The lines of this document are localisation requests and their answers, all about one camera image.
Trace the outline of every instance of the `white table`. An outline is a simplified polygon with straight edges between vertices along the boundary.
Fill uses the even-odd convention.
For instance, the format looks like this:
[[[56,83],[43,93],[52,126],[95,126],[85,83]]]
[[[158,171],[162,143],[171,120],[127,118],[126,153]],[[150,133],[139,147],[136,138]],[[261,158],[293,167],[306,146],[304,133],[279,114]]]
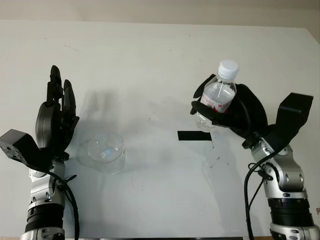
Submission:
[[[236,82],[258,96],[274,123],[290,93],[314,96],[308,122],[291,142],[305,175],[310,211],[320,225],[320,47],[305,29],[174,24],[0,21],[0,134],[35,137],[51,65],[73,85],[80,121],[67,152],[66,176],[77,200],[80,237],[246,236],[243,182],[249,150],[229,129],[209,141],[178,141],[197,130],[189,115],[195,89],[219,62],[233,59]],[[127,165],[106,175],[79,146],[95,131],[124,139]],[[0,152],[0,235],[24,232],[28,169]],[[253,194],[259,176],[253,176]],[[270,235],[262,190],[251,208],[256,236]],[[74,225],[64,211],[66,236]]]

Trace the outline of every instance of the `metal arm segment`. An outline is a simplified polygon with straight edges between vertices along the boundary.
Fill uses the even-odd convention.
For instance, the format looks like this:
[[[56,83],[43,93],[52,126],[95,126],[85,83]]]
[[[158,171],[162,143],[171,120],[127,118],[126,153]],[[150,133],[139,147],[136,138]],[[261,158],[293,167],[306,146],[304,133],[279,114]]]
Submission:
[[[261,138],[251,148],[255,161],[273,153],[271,146]],[[270,231],[275,240],[320,240],[320,229],[314,225],[304,174],[293,159],[288,145],[261,168],[272,177],[264,180],[264,191],[271,208]]]
[[[52,161],[51,172],[65,175],[63,159]],[[63,216],[65,195],[59,182],[43,172],[29,170],[32,181],[25,233],[20,240],[64,240]]]

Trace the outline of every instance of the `black tape strip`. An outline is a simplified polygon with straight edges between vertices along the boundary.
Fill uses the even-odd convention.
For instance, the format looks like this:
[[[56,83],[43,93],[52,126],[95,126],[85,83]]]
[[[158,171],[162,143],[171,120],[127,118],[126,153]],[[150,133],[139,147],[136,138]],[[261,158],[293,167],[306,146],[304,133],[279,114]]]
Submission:
[[[178,131],[179,141],[212,141],[210,132]]]

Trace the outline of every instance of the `black cable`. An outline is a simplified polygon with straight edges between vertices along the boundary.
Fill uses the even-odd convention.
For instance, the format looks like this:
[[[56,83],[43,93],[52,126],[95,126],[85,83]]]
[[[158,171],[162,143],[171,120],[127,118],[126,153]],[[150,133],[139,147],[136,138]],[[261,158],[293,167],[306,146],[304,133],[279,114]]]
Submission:
[[[249,198],[248,198],[248,182],[251,174],[254,172],[256,168],[258,168],[260,165],[262,165],[264,162],[267,160],[273,158],[275,155],[277,155],[277,152],[273,152],[269,154],[268,156],[265,156],[262,158],[260,161],[258,161],[246,174],[245,179],[244,179],[244,204],[245,204],[245,216],[246,216],[246,226],[248,229],[248,234],[249,234],[249,239],[250,240],[255,240],[254,239],[254,234],[252,232],[251,228],[251,220],[250,220],[250,207],[249,207]]]
[[[256,163],[255,162],[251,162],[248,164],[248,169],[250,170],[251,169],[251,165],[255,165]]]
[[[75,179],[76,177],[77,177],[77,175],[75,174],[75,175],[72,175],[71,177],[65,179],[64,181],[65,181],[65,183],[67,184],[69,181]]]
[[[241,104],[241,106],[242,106],[242,108],[243,108],[243,110],[244,110],[246,122],[247,122],[247,124],[248,124],[246,132],[247,132],[247,133],[251,133],[251,132],[252,132],[252,130],[251,130],[251,128],[252,128],[252,123],[251,123],[251,118],[250,118],[248,109],[247,109],[246,105],[244,104],[244,102],[241,101],[241,99],[240,99],[239,97],[238,97],[238,99],[239,99],[239,103]]]
[[[75,199],[75,196],[71,190],[71,188],[68,186],[65,180],[63,180],[61,177],[59,177],[57,174],[51,172],[51,171],[43,171],[41,172],[48,174],[55,179],[57,179],[64,187],[64,190],[68,193],[66,194],[66,198],[70,201],[72,208],[73,208],[73,217],[74,217],[74,240],[79,240],[79,232],[80,232],[80,226],[79,226],[79,214],[78,214],[78,207],[77,202]]]
[[[260,182],[259,186],[257,187],[257,189],[256,189],[256,191],[255,191],[255,193],[254,193],[253,197],[251,198],[251,201],[250,201],[250,204],[249,204],[249,210],[250,210],[251,205],[252,205],[252,203],[254,202],[254,199],[255,199],[255,197],[257,196],[257,194],[258,194],[258,192],[259,192],[259,190],[260,190],[260,188],[261,188],[262,184],[264,183],[264,180],[265,180],[265,179],[264,179],[264,178],[262,178],[262,180],[261,180],[261,182]]]
[[[68,199],[68,201],[72,204],[72,200],[69,196],[69,193],[66,191],[65,187],[62,185],[59,185],[59,189],[63,192],[63,194],[65,195],[65,198]]]

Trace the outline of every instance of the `white bottle cap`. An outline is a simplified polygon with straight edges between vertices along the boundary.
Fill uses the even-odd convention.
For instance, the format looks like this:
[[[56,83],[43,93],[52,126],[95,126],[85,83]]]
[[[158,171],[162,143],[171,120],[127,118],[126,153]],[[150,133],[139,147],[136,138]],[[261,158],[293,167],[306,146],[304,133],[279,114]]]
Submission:
[[[218,75],[224,80],[232,81],[239,72],[239,66],[235,61],[223,60],[220,62]]]

